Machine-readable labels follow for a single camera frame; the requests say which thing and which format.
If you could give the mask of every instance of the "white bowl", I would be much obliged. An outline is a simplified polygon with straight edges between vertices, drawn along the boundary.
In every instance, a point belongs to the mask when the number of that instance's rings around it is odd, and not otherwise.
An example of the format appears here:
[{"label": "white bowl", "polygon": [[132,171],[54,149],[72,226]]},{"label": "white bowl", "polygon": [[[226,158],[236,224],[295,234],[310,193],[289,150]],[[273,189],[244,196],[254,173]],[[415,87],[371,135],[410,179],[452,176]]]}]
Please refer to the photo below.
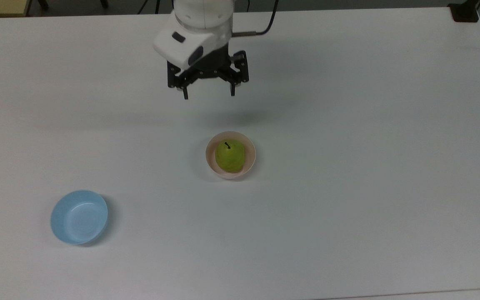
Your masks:
[{"label": "white bowl", "polygon": [[[235,139],[238,140],[242,145],[244,145],[244,150],[245,150],[245,163],[242,169],[238,172],[231,173],[227,171],[223,171],[218,166],[218,163],[216,162],[216,148],[218,144],[223,141],[224,139]],[[253,163],[255,163],[255,146],[251,142],[250,139],[248,139],[245,135],[241,134],[240,132],[236,131],[225,131],[223,133],[219,133],[215,135],[210,142],[208,142],[205,156],[207,159],[208,166],[221,178],[223,179],[236,179],[241,177],[242,175],[245,175],[251,167],[253,167]]]}]

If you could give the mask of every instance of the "green pear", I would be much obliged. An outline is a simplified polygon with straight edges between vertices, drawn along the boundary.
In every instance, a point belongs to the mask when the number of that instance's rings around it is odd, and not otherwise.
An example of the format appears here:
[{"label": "green pear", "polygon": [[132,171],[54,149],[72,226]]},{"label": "green pear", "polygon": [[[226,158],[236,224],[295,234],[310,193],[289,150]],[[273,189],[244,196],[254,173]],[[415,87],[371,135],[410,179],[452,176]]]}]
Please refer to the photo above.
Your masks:
[{"label": "green pear", "polygon": [[216,148],[217,165],[226,172],[238,172],[244,167],[244,145],[235,139],[225,139]]}]

